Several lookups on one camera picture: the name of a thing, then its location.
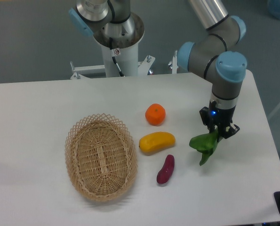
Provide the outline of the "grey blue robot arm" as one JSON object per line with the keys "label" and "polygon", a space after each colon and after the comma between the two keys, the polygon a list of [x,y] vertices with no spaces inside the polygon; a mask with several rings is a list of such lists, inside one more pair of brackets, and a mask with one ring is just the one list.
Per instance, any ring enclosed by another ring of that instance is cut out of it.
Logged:
{"label": "grey blue robot arm", "polygon": [[[192,0],[190,5],[208,36],[199,43],[184,43],[175,62],[212,84],[209,105],[200,116],[210,132],[218,132],[217,140],[227,139],[239,131],[232,117],[247,68],[246,58],[230,49],[244,37],[246,25],[230,16],[219,0]],[[101,46],[107,77],[140,74],[138,43],[144,25],[131,12],[130,1],[79,0],[68,13],[79,32],[94,37]]]}

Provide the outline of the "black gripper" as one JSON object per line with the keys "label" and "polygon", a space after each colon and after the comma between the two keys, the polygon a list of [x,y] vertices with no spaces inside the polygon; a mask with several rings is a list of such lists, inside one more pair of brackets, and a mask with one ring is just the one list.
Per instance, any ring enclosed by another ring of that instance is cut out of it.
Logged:
{"label": "black gripper", "polygon": [[236,106],[229,109],[221,109],[217,107],[216,101],[210,101],[209,108],[203,107],[199,111],[202,123],[207,126],[209,133],[213,132],[215,126],[217,126],[218,143],[222,139],[228,139],[234,136],[240,130],[239,126],[231,124],[235,108]]}

